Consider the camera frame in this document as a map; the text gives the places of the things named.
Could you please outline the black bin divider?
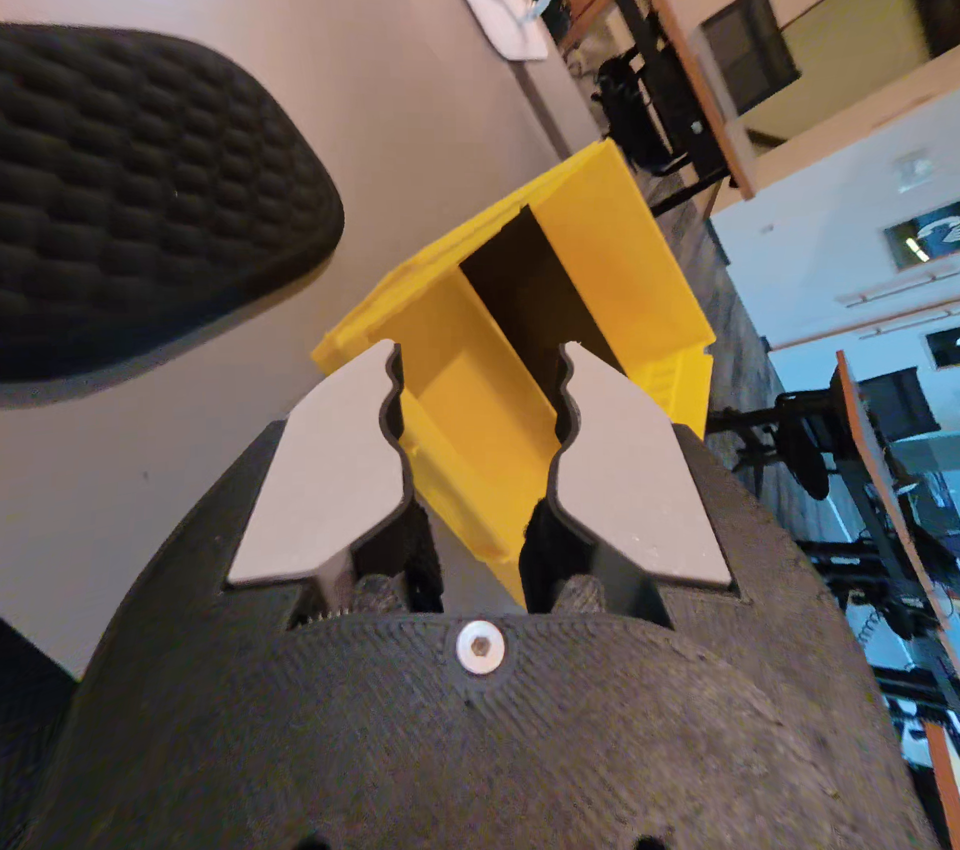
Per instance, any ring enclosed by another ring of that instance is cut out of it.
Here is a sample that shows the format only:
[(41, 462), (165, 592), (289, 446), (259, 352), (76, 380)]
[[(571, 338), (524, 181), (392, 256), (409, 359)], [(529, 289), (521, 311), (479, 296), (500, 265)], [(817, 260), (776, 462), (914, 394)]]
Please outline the black bin divider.
[(528, 205), (460, 268), (546, 397), (558, 382), (559, 349), (570, 341), (623, 372)]

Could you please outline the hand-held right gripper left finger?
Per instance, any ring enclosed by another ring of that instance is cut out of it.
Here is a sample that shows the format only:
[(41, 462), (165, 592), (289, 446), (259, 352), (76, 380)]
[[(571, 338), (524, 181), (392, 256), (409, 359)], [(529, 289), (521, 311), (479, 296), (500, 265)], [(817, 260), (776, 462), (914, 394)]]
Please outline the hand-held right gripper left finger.
[(233, 588), (299, 583), (321, 612), (359, 608), (381, 579), (388, 604), (442, 612), (426, 509), (402, 448), (401, 345), (383, 339), (327, 376), (282, 426), (226, 575)]

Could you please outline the black office chair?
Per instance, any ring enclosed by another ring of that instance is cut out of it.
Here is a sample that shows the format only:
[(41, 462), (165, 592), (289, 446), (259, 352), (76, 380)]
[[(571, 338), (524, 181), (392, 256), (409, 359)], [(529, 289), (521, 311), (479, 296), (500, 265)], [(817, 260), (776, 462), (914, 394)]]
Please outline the black office chair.
[(606, 136), (617, 144), (635, 171), (665, 176), (671, 166), (667, 149), (643, 98), (640, 78), (632, 67), (636, 51), (613, 56), (594, 78), (591, 100), (607, 122)]

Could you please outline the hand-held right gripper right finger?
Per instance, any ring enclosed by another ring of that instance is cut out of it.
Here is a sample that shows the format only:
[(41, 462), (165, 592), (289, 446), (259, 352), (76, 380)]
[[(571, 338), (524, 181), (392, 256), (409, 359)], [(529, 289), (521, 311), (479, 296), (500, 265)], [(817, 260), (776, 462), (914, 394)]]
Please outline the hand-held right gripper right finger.
[(581, 579), (602, 612), (666, 612), (662, 585), (728, 594), (734, 577), (666, 412), (570, 341), (558, 349), (558, 450), (524, 532), (528, 612)]

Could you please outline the yellow plastic bin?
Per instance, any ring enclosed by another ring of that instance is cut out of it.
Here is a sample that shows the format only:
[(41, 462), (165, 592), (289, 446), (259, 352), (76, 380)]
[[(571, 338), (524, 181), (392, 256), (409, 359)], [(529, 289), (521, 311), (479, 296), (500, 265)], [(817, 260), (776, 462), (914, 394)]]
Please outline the yellow plastic bin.
[(318, 342), (326, 375), (398, 343), (401, 444), (419, 495), (508, 592), (559, 449), (556, 410), (460, 268), (528, 205), (623, 368), (704, 436), (714, 330), (633, 173), (598, 141), (409, 257)]

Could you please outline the dark monitor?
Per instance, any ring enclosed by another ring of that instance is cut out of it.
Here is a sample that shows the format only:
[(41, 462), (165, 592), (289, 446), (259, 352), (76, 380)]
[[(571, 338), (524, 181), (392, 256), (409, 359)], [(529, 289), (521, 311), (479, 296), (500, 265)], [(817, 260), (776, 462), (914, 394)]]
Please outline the dark monitor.
[(802, 76), (771, 0), (734, 0), (700, 28), (738, 116)]

